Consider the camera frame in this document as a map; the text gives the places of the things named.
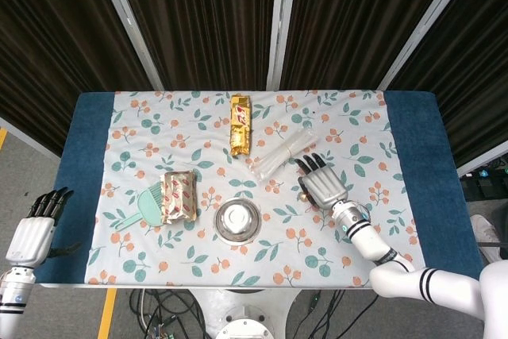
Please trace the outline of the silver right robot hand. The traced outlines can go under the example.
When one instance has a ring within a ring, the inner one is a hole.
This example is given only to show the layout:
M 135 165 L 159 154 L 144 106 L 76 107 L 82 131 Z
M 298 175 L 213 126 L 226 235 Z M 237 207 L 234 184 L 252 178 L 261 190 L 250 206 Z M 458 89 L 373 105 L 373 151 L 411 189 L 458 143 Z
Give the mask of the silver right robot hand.
M 307 200 L 322 210 L 331 210 L 348 197 L 348 191 L 334 170 L 316 153 L 295 159 L 303 172 L 298 184 Z

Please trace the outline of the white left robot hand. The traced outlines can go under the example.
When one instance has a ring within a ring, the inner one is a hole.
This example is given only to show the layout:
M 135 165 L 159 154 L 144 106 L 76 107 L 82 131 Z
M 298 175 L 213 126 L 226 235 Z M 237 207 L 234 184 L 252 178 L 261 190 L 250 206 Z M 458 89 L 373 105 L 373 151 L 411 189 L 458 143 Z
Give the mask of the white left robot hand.
M 81 246 L 80 242 L 63 248 L 53 248 L 52 240 L 61 215 L 73 190 L 62 187 L 39 196 L 28 215 L 17 225 L 6 253 L 13 267 L 38 268 L 47 258 L 66 256 Z

